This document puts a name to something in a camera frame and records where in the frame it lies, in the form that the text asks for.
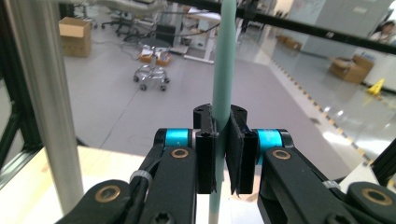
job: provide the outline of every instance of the yellow wet floor sign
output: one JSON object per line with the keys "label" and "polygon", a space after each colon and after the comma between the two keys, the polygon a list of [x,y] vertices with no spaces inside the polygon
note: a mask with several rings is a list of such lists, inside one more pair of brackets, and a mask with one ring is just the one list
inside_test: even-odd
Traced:
{"label": "yellow wet floor sign", "polygon": [[367,92],[371,93],[372,95],[378,95],[381,92],[382,85],[384,84],[385,79],[381,78],[377,83],[374,84]]}

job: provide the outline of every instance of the white table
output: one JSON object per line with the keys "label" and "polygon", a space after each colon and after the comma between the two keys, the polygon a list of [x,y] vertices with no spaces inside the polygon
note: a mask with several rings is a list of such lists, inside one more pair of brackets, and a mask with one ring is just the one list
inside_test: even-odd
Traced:
{"label": "white table", "polygon": [[[203,12],[195,7],[190,8],[189,15],[190,18],[197,19],[197,20],[203,20],[203,21],[208,21],[209,22],[209,28],[213,27],[217,24],[220,23],[221,21],[221,16],[218,13],[213,13],[213,12]],[[209,31],[209,35],[206,38],[205,42],[205,56],[204,58],[199,58],[191,55],[184,55],[184,58],[186,59],[191,59],[203,63],[214,63],[214,61],[210,60],[210,53],[213,50],[213,47],[215,45],[215,34],[216,34],[216,28],[212,29]]]}
{"label": "white table", "polygon": [[[128,182],[144,157],[90,147],[78,147],[85,192],[109,179]],[[231,196],[228,173],[224,171],[219,223],[262,223],[257,207],[260,177],[255,175],[253,194]],[[196,223],[207,223],[209,196],[198,195]],[[0,223],[54,223],[63,214],[52,182],[44,149],[0,190]]]}

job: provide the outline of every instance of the cardboard box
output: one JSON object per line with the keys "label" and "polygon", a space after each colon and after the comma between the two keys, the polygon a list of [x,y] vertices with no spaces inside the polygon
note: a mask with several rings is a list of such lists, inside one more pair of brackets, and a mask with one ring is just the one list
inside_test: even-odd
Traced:
{"label": "cardboard box", "polygon": [[289,49],[300,50],[302,44],[298,41],[293,40],[292,38],[288,38],[285,43],[286,47]]}
{"label": "cardboard box", "polygon": [[88,21],[65,17],[59,21],[64,55],[88,57],[91,53],[91,24]]}
{"label": "cardboard box", "polygon": [[[142,63],[151,63],[151,54],[150,55],[143,55],[143,54],[139,54],[139,59],[140,62]],[[171,61],[171,55],[169,54],[168,56],[166,56],[165,60],[160,60],[157,57],[157,61],[155,62],[155,64],[162,66],[162,67],[166,67]]]}
{"label": "cardboard box", "polygon": [[185,14],[188,14],[191,9],[190,6],[184,6],[184,5],[182,6],[182,8],[183,8],[183,13],[185,13]]}
{"label": "cardboard box", "polygon": [[363,82],[374,66],[373,62],[358,55],[354,55],[352,59],[331,58],[331,60],[330,72],[345,81],[357,84]]}
{"label": "cardboard box", "polygon": [[279,36],[277,37],[277,40],[278,40],[280,43],[282,43],[282,44],[285,44],[286,41],[287,41],[288,39],[291,39],[291,37],[286,36],[286,35],[279,35]]}

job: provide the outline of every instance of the screw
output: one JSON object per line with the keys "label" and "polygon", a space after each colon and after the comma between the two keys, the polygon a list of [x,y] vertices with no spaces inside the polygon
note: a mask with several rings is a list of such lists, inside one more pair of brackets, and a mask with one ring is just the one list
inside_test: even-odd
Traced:
{"label": "screw", "polygon": [[178,148],[171,152],[172,157],[176,159],[186,158],[189,155],[189,151],[184,148]]}
{"label": "screw", "polygon": [[280,149],[274,150],[273,151],[273,156],[275,156],[276,158],[278,158],[280,160],[288,160],[291,157],[289,152],[284,151],[284,150],[280,150]]}
{"label": "screw", "polygon": [[167,212],[157,213],[150,224],[175,224],[175,219]]}
{"label": "screw", "polygon": [[330,214],[326,218],[326,223],[327,224],[353,224],[353,222],[349,218],[344,217],[343,215],[339,215],[339,214]]}
{"label": "screw", "polygon": [[202,136],[202,137],[209,137],[209,136],[210,136],[210,133],[201,133],[201,136]]}
{"label": "screw", "polygon": [[329,38],[332,38],[332,37],[334,36],[334,33],[333,33],[333,32],[328,32],[328,33],[326,34],[326,36],[329,37]]}
{"label": "screw", "polygon": [[120,187],[116,185],[104,186],[95,193],[95,200],[99,203],[109,203],[120,195]]}
{"label": "screw", "polygon": [[379,189],[365,188],[361,190],[361,194],[370,202],[389,206],[393,204],[393,200]]}

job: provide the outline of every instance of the green pole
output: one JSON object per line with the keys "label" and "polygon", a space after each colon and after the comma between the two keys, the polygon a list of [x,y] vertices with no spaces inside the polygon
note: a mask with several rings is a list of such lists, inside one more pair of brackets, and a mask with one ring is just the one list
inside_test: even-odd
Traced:
{"label": "green pole", "polygon": [[219,138],[216,145],[216,181],[217,192],[210,195],[209,223],[219,221],[221,184],[224,170],[224,154],[227,140],[227,122],[231,110],[233,89],[233,66],[235,60],[235,13],[236,1],[223,0],[221,5],[221,23],[216,46],[215,77],[213,84],[212,112],[217,124]]}

